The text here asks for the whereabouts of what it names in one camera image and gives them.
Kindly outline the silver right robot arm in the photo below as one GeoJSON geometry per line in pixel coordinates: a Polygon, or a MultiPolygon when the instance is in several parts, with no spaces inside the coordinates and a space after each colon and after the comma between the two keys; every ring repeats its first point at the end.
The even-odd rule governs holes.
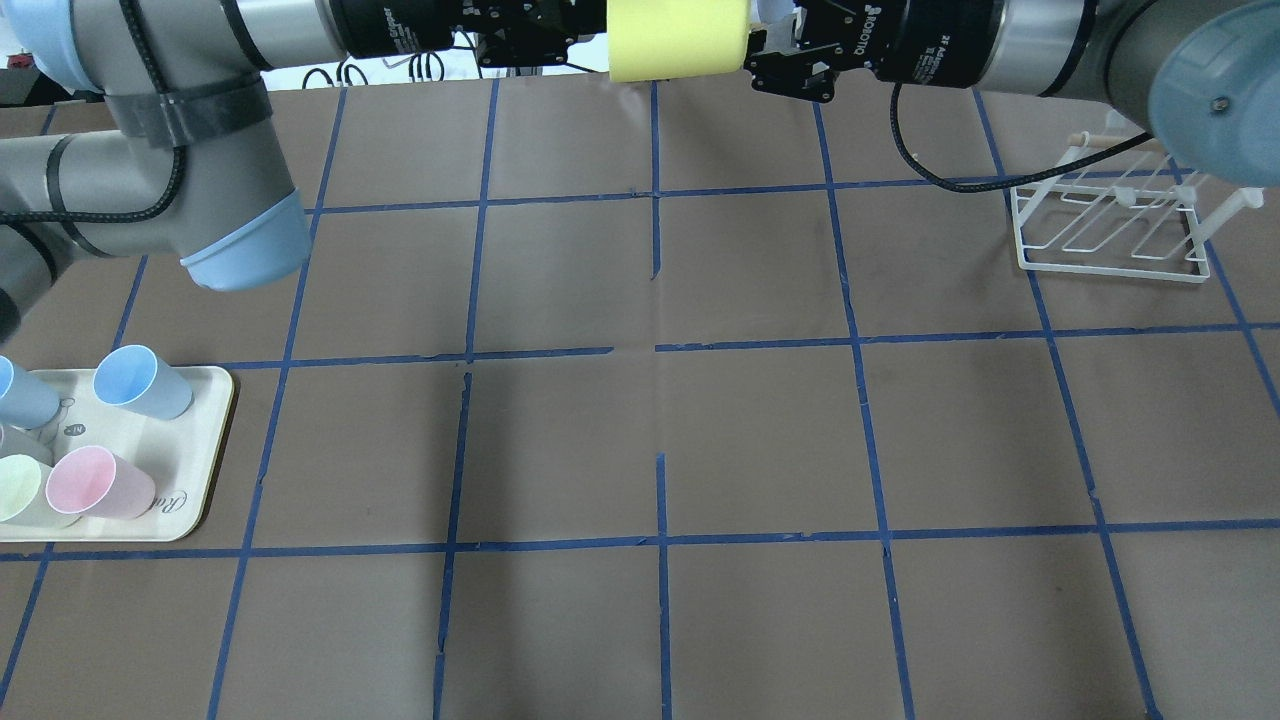
{"type": "Polygon", "coordinates": [[[1184,167],[1277,184],[1275,1],[796,1],[749,35],[744,65],[759,90],[812,101],[867,69],[1102,102],[1184,167]]]}

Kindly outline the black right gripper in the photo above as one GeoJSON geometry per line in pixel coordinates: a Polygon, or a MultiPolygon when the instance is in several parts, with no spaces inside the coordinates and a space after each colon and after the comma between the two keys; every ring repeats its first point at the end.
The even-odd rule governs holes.
{"type": "Polygon", "coordinates": [[[1001,24],[998,1],[797,1],[750,32],[755,90],[828,102],[849,70],[886,83],[968,88],[980,79],[1001,24]]]}

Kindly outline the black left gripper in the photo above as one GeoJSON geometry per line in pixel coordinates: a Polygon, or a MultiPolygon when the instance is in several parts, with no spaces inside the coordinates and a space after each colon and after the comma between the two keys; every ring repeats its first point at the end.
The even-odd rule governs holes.
{"type": "Polygon", "coordinates": [[[605,1],[329,1],[355,58],[447,50],[471,35],[481,68],[557,67],[570,47],[605,32],[605,1]]]}

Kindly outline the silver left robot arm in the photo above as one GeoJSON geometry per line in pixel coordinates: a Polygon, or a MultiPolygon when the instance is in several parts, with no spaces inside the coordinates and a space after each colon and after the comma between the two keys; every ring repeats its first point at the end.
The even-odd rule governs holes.
{"type": "Polygon", "coordinates": [[[605,31],[603,1],[5,1],[36,65],[95,94],[109,131],[3,141],[3,338],[87,258],[173,252],[207,290],[297,272],[314,241],[266,70],[411,55],[548,67],[605,31]]]}

